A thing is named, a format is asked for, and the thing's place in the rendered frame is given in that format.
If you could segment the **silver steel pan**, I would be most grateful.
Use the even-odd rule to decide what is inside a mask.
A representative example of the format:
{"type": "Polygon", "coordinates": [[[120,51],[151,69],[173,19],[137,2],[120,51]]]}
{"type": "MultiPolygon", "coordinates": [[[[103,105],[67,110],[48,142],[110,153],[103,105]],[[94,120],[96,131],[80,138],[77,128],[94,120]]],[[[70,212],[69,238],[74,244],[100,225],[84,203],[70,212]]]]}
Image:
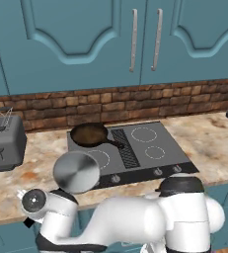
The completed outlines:
{"type": "Polygon", "coordinates": [[[53,178],[66,193],[82,194],[93,189],[100,179],[97,160],[83,151],[61,155],[53,166],[53,178]]]}

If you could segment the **teal arched cupboard door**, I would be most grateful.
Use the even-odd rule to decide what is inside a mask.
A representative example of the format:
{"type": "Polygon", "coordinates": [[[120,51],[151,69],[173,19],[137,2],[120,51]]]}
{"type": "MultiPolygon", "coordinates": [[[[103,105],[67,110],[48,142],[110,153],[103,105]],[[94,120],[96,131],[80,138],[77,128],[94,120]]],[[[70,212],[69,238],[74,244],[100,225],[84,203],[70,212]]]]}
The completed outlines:
{"type": "Polygon", "coordinates": [[[11,95],[137,85],[146,0],[0,0],[11,95]],[[135,66],[132,9],[137,9],[135,66]]]}
{"type": "Polygon", "coordinates": [[[228,0],[148,0],[141,82],[175,83],[228,78],[228,0]],[[153,64],[157,9],[163,25],[153,64]]]}

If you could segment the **black cast iron pan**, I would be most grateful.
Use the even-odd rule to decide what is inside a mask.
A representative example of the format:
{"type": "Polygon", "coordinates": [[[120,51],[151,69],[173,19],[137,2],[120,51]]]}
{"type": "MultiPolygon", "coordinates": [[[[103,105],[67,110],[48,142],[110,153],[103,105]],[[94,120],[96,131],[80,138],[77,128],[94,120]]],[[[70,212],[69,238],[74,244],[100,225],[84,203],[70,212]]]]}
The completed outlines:
{"type": "Polygon", "coordinates": [[[108,129],[100,123],[85,123],[75,126],[70,131],[71,139],[82,147],[96,147],[109,143],[117,148],[124,148],[124,144],[108,139],[108,129]]]}

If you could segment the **dark grey hob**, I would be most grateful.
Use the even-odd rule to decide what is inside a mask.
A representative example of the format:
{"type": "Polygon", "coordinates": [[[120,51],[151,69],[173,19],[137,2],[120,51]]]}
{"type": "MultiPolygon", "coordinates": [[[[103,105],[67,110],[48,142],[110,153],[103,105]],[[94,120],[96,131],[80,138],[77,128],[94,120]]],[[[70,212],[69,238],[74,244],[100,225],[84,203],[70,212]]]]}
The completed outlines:
{"type": "Polygon", "coordinates": [[[124,148],[103,143],[96,147],[77,145],[67,132],[68,150],[83,150],[99,163],[101,176],[94,189],[103,189],[166,178],[175,174],[173,166],[179,165],[181,173],[196,173],[197,168],[160,122],[108,128],[108,139],[119,141],[124,148]],[[154,174],[160,168],[161,176],[154,174]],[[112,175],[120,181],[112,182],[112,175]]]}

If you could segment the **grey toaster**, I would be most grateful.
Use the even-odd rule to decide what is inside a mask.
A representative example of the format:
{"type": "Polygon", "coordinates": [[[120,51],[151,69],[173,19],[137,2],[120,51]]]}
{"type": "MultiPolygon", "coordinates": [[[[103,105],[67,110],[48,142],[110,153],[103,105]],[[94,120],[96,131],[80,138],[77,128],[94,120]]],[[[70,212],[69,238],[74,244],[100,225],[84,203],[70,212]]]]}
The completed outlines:
{"type": "Polygon", "coordinates": [[[27,136],[20,116],[12,107],[0,107],[0,172],[23,164],[27,136]]]}

